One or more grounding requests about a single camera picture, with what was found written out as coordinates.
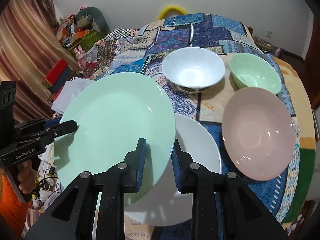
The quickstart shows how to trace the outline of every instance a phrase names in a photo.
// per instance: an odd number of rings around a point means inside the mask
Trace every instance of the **curtain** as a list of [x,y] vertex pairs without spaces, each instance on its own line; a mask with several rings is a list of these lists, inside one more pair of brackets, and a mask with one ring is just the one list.
[[55,37],[52,0],[10,0],[0,15],[0,81],[17,82],[14,117],[18,122],[52,117],[50,92],[41,84],[55,62],[76,60]]

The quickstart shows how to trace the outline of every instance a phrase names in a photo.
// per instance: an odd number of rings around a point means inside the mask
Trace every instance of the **electrical outlet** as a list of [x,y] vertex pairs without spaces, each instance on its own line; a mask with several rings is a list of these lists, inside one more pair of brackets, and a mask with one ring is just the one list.
[[271,32],[271,31],[267,31],[266,36],[267,36],[268,38],[271,38],[271,35],[272,35],[272,32]]

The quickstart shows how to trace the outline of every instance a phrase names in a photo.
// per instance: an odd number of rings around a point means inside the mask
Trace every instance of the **orange clothing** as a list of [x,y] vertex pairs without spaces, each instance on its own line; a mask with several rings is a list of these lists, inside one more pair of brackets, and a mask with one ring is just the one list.
[[2,200],[0,202],[0,214],[4,221],[21,238],[24,222],[26,221],[28,203],[21,204],[13,191],[7,178],[2,175]]

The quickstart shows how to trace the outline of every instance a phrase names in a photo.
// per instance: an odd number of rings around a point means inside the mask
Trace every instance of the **pink bunny toy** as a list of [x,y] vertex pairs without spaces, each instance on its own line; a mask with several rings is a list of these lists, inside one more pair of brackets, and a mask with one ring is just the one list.
[[85,51],[79,45],[78,49],[74,48],[74,52],[76,53],[76,59],[78,60],[79,67],[82,70],[85,70],[86,68]]

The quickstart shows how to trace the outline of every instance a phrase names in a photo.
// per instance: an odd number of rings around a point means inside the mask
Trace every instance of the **patchwork tablecloth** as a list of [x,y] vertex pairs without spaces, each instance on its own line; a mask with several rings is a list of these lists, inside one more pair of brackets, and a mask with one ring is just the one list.
[[[203,94],[190,95],[179,91],[163,75],[161,64],[171,51],[184,47],[202,47],[217,53],[226,66],[225,78]],[[277,96],[287,107],[295,124],[296,145],[293,158],[277,178],[269,181],[255,181],[242,175],[229,159],[222,141],[223,110],[237,90],[230,78],[229,60],[234,53],[240,52],[263,58],[278,72],[282,89]],[[313,124],[310,123],[310,103],[291,66],[278,59],[275,61],[271,55],[263,54],[243,24],[202,13],[178,16],[150,23],[139,31],[116,29],[97,42],[87,54],[87,74],[92,74],[90,79],[98,80],[112,73],[130,71],[157,81],[168,94],[175,113],[196,119],[213,136],[220,149],[222,173],[235,171],[240,174],[280,223],[295,219],[308,192],[315,159],[315,134]],[[125,225],[126,237],[132,240],[150,239],[155,230],[154,227],[140,224],[128,217],[125,217]],[[166,240],[177,237],[188,239],[189,231],[190,221],[187,221],[172,227],[156,228],[155,234]]]

